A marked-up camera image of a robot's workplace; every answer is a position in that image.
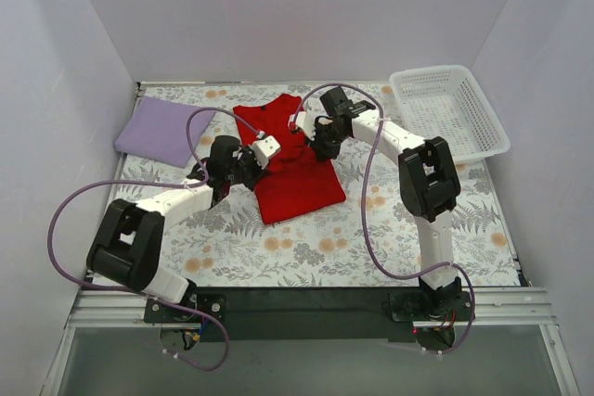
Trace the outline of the red t-shirt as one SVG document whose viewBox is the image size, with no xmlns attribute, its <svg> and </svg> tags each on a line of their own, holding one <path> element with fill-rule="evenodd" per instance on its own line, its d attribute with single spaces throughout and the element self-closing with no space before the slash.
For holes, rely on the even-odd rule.
<svg viewBox="0 0 594 396">
<path fill-rule="evenodd" d="M 301 134 L 292 134 L 290 115 L 301 104 L 298 96 L 282 94 L 262 106 L 235 106 L 233 113 L 241 141 L 255 140 L 249 126 L 274 136 L 281 146 L 267 173 L 254 187 L 264 224 L 276 224 L 319 211 L 346 200 L 345 192 L 329 160 L 318 161 Z"/>
</svg>

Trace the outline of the white plastic basket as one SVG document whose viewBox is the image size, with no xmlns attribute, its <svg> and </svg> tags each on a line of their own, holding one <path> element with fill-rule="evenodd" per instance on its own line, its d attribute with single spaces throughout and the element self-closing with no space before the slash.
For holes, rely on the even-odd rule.
<svg viewBox="0 0 594 396">
<path fill-rule="evenodd" d="M 389 84 L 404 127 L 428 139 L 441 136 L 456 164 L 510 149 L 510 140 L 471 71 L 441 65 L 393 73 Z"/>
</svg>

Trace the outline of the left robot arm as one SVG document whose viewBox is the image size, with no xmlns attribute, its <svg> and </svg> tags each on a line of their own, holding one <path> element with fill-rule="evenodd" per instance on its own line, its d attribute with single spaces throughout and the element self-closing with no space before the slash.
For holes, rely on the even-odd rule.
<svg viewBox="0 0 594 396">
<path fill-rule="evenodd" d="M 198 309 L 193 285 L 161 265 L 163 236 L 190 216 L 215 207 L 233 185 L 253 190 L 279 151 L 271 135 L 263 134 L 249 145 L 234 136 L 217 136 L 210 155 L 195 164 L 181 184 L 137 202 L 111 202 L 87 255 L 87 268 L 129 290 L 165 300 L 174 320 L 190 320 Z"/>
</svg>

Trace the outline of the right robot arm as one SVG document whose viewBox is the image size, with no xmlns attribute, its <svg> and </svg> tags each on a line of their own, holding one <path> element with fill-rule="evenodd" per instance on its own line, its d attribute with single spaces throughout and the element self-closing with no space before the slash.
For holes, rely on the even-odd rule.
<svg viewBox="0 0 594 396">
<path fill-rule="evenodd" d="M 387 121 L 382 105 L 371 95 L 352 101 L 345 93 L 349 87 L 317 87 L 324 114 L 299 110 L 291 116 L 291 129 L 303 133 L 318 160 L 337 159 L 342 142 L 353 138 L 397 166 L 401 201 L 419 236 L 421 269 L 412 275 L 419 281 L 419 307 L 427 317 L 441 319 L 462 294 L 452 241 L 452 212 L 461 187 L 449 145 L 442 137 L 425 139 Z"/>
</svg>

